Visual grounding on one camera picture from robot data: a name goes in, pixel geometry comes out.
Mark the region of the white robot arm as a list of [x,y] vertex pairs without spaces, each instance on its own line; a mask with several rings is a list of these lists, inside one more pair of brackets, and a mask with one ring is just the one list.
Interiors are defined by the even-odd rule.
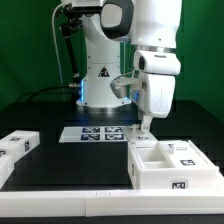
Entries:
[[138,108],[140,129],[168,116],[181,64],[176,56],[182,0],[61,0],[69,39],[84,34],[87,71],[73,70],[76,105],[93,113]]

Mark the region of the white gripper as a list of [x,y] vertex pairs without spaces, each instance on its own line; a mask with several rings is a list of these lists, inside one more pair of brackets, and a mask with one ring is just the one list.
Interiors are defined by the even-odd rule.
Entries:
[[132,89],[133,102],[146,114],[141,130],[149,131],[153,117],[166,118],[175,89],[175,75],[181,64],[174,53],[137,50],[134,67],[139,72],[140,89]]

